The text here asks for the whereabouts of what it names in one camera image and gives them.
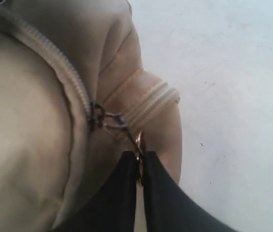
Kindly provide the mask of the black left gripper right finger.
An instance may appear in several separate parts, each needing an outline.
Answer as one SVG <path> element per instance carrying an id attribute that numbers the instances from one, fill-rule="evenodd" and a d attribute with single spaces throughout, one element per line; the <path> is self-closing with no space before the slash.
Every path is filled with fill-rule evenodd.
<path id="1" fill-rule="evenodd" d="M 189 198 L 170 177 L 153 151 L 144 155 L 142 181 L 147 231 L 235 231 Z"/>

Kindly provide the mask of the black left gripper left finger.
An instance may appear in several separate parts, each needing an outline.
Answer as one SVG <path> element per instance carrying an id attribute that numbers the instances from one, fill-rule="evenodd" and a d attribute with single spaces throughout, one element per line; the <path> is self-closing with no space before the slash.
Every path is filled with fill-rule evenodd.
<path id="1" fill-rule="evenodd" d="M 125 151 L 98 192 L 55 232 L 132 232 L 134 231 L 138 161 Z"/>

